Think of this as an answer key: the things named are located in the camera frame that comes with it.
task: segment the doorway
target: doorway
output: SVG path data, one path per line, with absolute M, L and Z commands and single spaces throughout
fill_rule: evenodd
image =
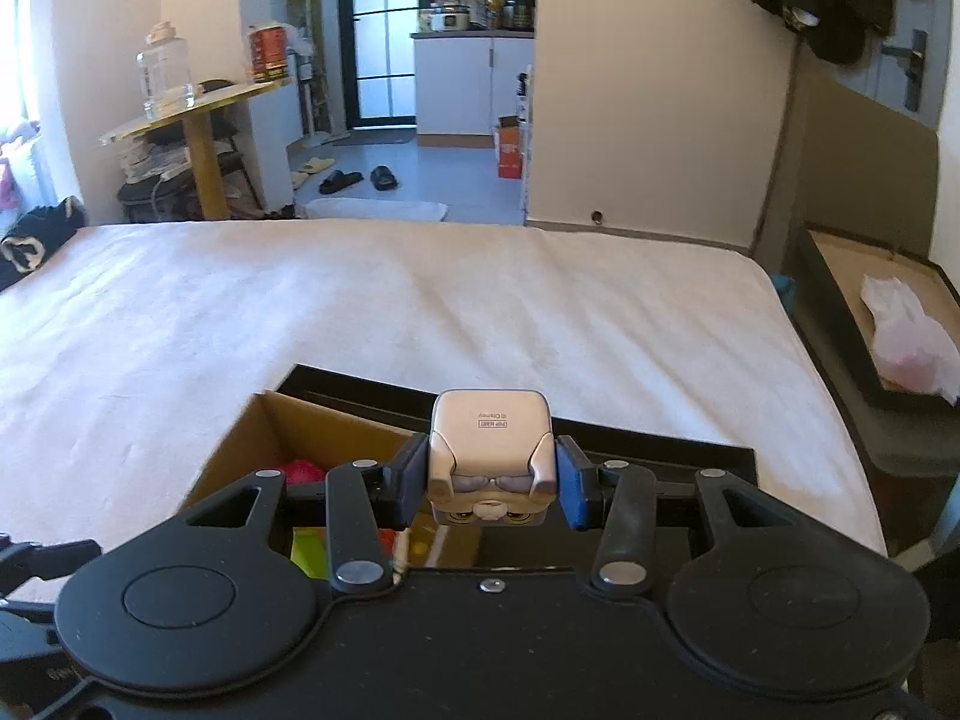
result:
M 416 123 L 414 41 L 429 0 L 340 0 L 347 127 Z

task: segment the baseboard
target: baseboard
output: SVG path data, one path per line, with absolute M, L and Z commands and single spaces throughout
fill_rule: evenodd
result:
M 416 135 L 418 146 L 493 148 L 493 135 Z
M 616 235 L 618 238 L 642 238 L 647 241 L 670 241 L 675 244 L 696 244 L 701 247 L 724 248 L 735 251 L 737 254 L 750 256 L 750 247 L 738 247 L 735 244 L 724 244 L 719 241 L 706 241 L 700 238 L 687 238 L 683 235 L 669 235 L 666 233 L 643 232 L 641 230 L 625 230 L 620 227 L 603 227 L 597 224 L 566 224 L 561 221 L 537 221 L 528 218 L 528 227 L 537 227 L 541 230 L 554 232 L 592 232 L 602 235 Z

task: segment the black circular pad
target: black circular pad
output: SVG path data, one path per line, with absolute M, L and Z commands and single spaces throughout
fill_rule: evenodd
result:
M 230 608 L 236 588 L 223 574 L 195 565 L 159 568 L 135 579 L 123 594 L 127 612 L 154 628 L 195 628 Z
M 312 581 L 264 539 L 171 520 L 78 571 L 55 621 L 100 680 L 189 696 L 255 679 L 304 640 L 317 607 Z
M 685 566 L 667 615 L 725 678 L 796 699 L 903 679 L 929 624 L 909 573 L 838 533 L 789 526 L 741 529 Z
M 853 617 L 860 606 L 852 581 L 810 565 L 766 571 L 750 583 L 748 592 L 760 614 L 791 629 L 831 628 Z

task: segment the white mattress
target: white mattress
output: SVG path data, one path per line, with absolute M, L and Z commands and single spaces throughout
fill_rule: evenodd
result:
M 750 260 L 359 220 L 92 228 L 2 293 L 0 530 L 136 536 L 298 362 L 425 391 L 538 389 L 564 418 L 754 447 L 762 488 L 883 549 L 843 422 Z

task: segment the slipper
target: slipper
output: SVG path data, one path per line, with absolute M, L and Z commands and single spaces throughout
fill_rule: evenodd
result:
M 397 177 L 386 165 L 379 165 L 373 169 L 370 174 L 370 182 L 378 191 L 397 189 Z
M 363 173 L 349 172 L 344 174 L 342 170 L 335 170 L 323 180 L 323 183 L 320 183 L 320 194 L 335 194 L 354 184 L 359 184 L 361 181 L 363 181 Z
M 316 175 L 318 172 L 323 172 L 328 167 L 333 167 L 334 162 L 336 162 L 335 159 L 320 159 L 320 157 L 314 157 L 305 165 L 301 166 L 301 172 L 305 172 L 308 175 Z

